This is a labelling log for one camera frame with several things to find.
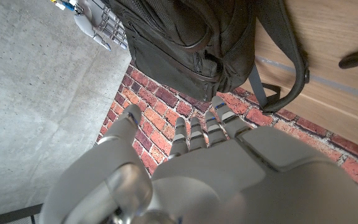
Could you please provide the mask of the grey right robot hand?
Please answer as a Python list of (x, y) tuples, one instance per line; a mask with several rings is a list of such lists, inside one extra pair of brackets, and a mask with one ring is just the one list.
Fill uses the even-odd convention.
[(105, 3), (100, 0), (72, 0), (69, 3), (74, 5), (76, 25), (87, 36), (108, 51), (111, 47), (101, 34), (124, 50), (127, 49), (128, 42), (124, 26)]

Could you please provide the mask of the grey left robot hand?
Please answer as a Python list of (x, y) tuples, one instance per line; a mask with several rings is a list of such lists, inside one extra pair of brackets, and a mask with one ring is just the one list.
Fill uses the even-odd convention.
[(178, 118), (153, 174), (124, 109), (47, 195), (41, 223), (358, 223), (358, 187), (329, 157), (270, 126), (250, 128), (222, 98), (206, 127)]

